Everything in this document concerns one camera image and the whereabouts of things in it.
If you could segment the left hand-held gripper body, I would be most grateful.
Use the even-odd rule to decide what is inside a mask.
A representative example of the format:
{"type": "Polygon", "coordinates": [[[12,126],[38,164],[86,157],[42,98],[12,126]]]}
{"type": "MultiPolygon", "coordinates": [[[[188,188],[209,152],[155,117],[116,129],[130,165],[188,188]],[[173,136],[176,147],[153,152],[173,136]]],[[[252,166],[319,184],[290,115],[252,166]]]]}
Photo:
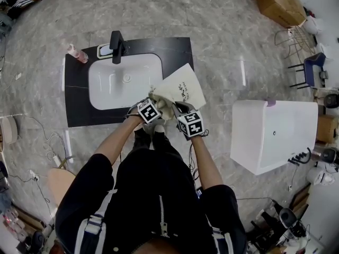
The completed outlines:
{"type": "Polygon", "coordinates": [[[160,119],[162,114],[156,108],[155,102],[147,97],[128,110],[126,118],[130,116],[138,116],[143,119],[144,123],[149,124],[156,119],[160,119]]]}

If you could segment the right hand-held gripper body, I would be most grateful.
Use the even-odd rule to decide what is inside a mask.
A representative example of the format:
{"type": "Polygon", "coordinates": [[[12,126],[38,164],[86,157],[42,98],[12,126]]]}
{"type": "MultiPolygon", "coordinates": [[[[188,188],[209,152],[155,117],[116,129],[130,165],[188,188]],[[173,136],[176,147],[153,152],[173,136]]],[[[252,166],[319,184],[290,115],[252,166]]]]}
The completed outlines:
{"type": "Polygon", "coordinates": [[[202,135],[205,132],[200,111],[181,115],[177,117],[176,120],[179,131],[184,134],[187,140],[202,135]]]}

